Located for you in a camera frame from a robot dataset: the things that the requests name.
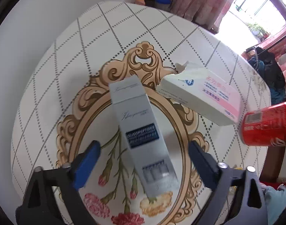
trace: barcode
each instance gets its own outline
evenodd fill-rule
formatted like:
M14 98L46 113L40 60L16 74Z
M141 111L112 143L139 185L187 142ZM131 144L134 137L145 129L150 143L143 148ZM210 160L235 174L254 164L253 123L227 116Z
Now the barcode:
M262 120L262 113L254 113L247 116L245 123L251 124L255 122L260 122Z

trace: white tablecloth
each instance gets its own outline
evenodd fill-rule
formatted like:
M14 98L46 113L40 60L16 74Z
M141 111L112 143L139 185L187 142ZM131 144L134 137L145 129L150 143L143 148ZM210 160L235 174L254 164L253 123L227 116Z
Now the white tablecloth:
M203 64L238 90L238 125L219 127L155 92L161 78L187 60ZM144 84L181 181L179 191L166 192L153 203L123 151L108 92L109 83L133 74ZM191 224L211 191L191 166L188 141L196 140L216 161L243 169L251 165L260 175L267 148L244 145L239 125L248 110L269 105L269 89L258 74L208 31L154 8L102 2L57 38L25 88L12 135L13 183L22 198L34 167L57 168L98 140L101 157L79 191L98 223ZM220 223L232 196L230 191ZM70 224L58 189L55 197Z

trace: bottle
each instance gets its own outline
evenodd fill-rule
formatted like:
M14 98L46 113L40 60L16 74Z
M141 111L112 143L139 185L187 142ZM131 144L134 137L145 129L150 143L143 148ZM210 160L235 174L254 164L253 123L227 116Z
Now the bottle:
M286 146L286 102L246 113L241 133L249 146Z
M135 0L134 3L135 3L135 4L138 4L138 5L143 5L143 6L145 6L145 1L144 1L144 0Z

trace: plastic container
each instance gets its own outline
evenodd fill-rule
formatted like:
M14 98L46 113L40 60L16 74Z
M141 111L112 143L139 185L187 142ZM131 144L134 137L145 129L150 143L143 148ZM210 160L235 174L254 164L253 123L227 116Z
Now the plastic container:
M135 3L135 4L138 4L138 5L143 5L143 6L145 6L145 1L144 1L144 0L135 0L134 3Z
M168 12L170 3L171 0L155 0L155 7Z
M286 102L246 113L242 141L249 146L286 146Z
M144 0L144 1L145 1L145 6L155 7L155 0Z

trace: blue label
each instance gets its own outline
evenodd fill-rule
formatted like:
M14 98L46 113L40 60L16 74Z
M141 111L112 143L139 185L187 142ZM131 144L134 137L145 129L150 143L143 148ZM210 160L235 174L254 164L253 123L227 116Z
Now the blue label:
M131 148L135 148L159 139L154 124L149 124L144 127L129 131L126 133L126 137Z
M185 82L187 83L188 86L192 86L194 83L193 79L186 79Z

